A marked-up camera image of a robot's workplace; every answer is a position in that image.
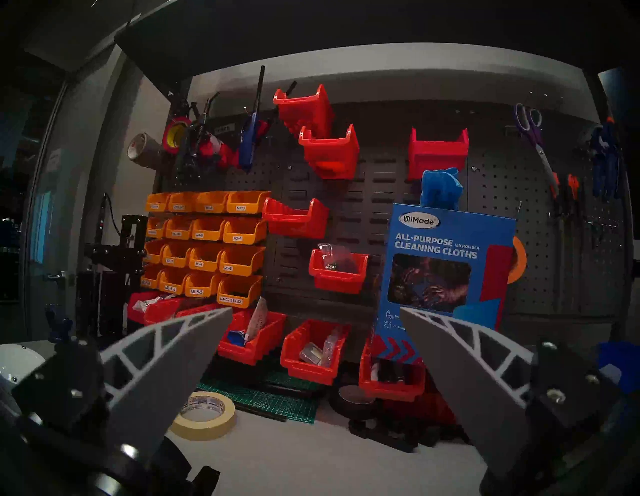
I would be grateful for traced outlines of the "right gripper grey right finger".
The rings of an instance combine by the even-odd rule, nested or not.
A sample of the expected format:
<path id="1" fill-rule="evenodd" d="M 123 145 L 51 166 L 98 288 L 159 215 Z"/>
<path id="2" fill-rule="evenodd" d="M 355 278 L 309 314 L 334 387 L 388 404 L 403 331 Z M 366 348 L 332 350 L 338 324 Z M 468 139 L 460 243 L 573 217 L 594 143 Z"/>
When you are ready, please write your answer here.
<path id="1" fill-rule="evenodd" d="M 556 339 L 531 351 L 476 323 L 401 307 L 410 342 L 486 463 L 482 485 L 551 485 L 561 458 L 593 438 L 620 389 Z"/>

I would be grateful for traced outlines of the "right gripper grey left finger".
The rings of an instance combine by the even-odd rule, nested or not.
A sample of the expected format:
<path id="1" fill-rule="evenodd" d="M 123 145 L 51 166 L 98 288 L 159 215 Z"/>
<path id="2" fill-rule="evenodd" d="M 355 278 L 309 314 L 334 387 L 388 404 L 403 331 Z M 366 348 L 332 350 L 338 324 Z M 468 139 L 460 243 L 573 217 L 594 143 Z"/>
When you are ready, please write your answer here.
<path id="1" fill-rule="evenodd" d="M 99 351 L 63 345 L 12 390 L 20 411 L 65 435 L 109 448 L 129 445 L 143 458 L 159 447 L 231 324 L 231 308 L 140 328 Z"/>

